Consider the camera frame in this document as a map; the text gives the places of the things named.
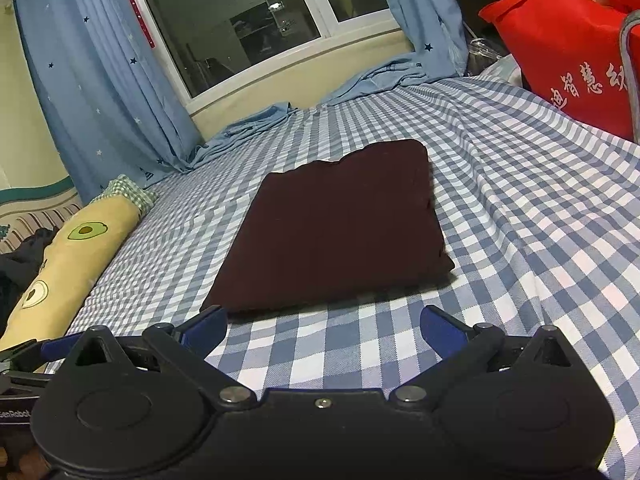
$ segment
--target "gray bag handle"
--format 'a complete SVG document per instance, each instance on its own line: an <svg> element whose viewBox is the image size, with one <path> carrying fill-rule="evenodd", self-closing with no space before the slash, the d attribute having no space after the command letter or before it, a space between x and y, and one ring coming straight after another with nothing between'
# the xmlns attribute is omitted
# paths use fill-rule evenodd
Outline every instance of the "gray bag handle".
<svg viewBox="0 0 640 480"><path fill-rule="evenodd" d="M625 81L629 94L634 142L640 144L640 93L638 93L638 78L634 70L633 60L629 55L629 34L636 25L640 25L640 10L634 10L622 22L622 28L620 28L620 55L622 56L622 68L625 71Z"/></svg>

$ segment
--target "mattress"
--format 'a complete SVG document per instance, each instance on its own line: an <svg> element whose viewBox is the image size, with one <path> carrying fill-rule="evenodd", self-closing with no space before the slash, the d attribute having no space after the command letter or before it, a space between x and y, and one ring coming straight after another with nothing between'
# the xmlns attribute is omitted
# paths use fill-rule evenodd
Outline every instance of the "mattress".
<svg viewBox="0 0 640 480"><path fill-rule="evenodd" d="M157 205L69 333L105 324L135 335L194 316L265 175L407 138L428 149L436 212L456 264L452 283L233 323L207 360L258 396L269 386L388 392L438 361L420 336L425 304L512 335L553 323L614 410L602 469L634 478L640 148L495 80L456 78L299 110L199 170L157 184ZM357 225L344 228L358 235Z"/></svg>

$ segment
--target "red bag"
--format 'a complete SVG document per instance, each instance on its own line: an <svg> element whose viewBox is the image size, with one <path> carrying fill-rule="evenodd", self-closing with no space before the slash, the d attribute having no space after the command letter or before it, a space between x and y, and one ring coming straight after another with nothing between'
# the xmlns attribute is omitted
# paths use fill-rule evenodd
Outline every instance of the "red bag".
<svg viewBox="0 0 640 480"><path fill-rule="evenodd" d="M619 36L636 9L640 0L501 0L480 17L498 29L532 91L576 120L633 140L628 87L635 75L625 74ZM640 68L640 27L631 30L628 51Z"/></svg>

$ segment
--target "dark clothing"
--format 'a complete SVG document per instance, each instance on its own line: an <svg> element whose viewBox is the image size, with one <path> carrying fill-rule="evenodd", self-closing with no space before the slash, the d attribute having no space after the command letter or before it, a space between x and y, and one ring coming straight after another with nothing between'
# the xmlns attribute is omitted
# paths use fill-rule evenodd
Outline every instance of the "dark clothing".
<svg viewBox="0 0 640 480"><path fill-rule="evenodd" d="M44 249L58 229L40 228L26 238L14 252L0 254L0 336L21 295L40 272Z"/></svg>
<svg viewBox="0 0 640 480"><path fill-rule="evenodd" d="M435 284L454 264L427 150L377 142L260 185L203 307L273 310Z"/></svg>

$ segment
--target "window frame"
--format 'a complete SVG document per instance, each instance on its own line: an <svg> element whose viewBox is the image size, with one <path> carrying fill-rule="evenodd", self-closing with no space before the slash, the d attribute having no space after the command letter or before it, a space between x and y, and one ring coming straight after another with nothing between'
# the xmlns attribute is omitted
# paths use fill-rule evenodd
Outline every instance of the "window frame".
<svg viewBox="0 0 640 480"><path fill-rule="evenodd" d="M276 56L242 70L242 72L205 90L196 97L191 97L160 28L151 13L147 0L135 1L148 31L156 43L156 47L153 49L154 55L164 69L178 99L191 115L254 82L267 78L306 59L400 29L398 22L396 22L388 9L339 22L329 0L304 0L316 22L320 38L307 41L276 54Z"/></svg>

